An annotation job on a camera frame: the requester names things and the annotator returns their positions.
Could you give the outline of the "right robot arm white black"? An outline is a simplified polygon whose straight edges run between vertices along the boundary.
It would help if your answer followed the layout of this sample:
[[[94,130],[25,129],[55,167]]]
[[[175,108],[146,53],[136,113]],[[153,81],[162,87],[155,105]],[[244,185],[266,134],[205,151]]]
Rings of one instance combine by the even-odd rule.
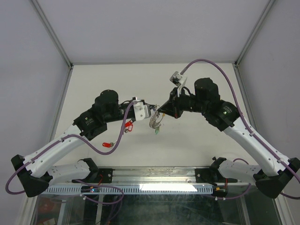
[[[160,113],[176,119],[184,111],[201,113],[209,124],[236,141],[257,162],[256,165],[247,165],[219,157],[210,166],[211,179],[248,182],[272,199],[282,194],[300,168],[299,159],[289,158],[268,143],[240,115],[235,105],[221,100],[218,86],[210,78],[196,80],[194,94],[185,93],[187,88],[183,79],[170,80],[176,87],[170,92],[167,102],[159,108]]]

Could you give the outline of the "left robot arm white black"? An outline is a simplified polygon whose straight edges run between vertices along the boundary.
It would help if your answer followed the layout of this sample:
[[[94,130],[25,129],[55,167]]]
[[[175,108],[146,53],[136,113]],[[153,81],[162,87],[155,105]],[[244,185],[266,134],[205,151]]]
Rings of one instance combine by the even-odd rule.
[[[151,116],[154,105],[142,99],[119,103],[119,95],[114,90],[104,90],[95,98],[90,109],[81,113],[74,122],[56,139],[46,146],[27,155],[16,155],[11,159],[17,176],[27,197],[35,197],[46,191],[51,185],[65,181],[95,182],[98,178],[98,166],[91,158],[80,159],[68,165],[56,166],[56,163],[68,153],[83,145],[90,146],[100,155],[110,155],[118,147],[125,131],[127,120],[141,121]],[[120,133],[114,147],[102,152],[91,144],[91,140],[107,130],[110,122],[122,121]]]

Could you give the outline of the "large grey keyring yellow handle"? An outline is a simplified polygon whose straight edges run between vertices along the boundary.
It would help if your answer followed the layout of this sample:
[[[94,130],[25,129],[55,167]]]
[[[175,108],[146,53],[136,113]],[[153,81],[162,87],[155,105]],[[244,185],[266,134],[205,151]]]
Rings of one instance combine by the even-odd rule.
[[[154,113],[153,116],[151,116],[150,118],[150,122],[149,122],[149,127],[152,129],[157,129],[161,127],[161,122],[163,120],[163,118],[165,117],[165,113]]]

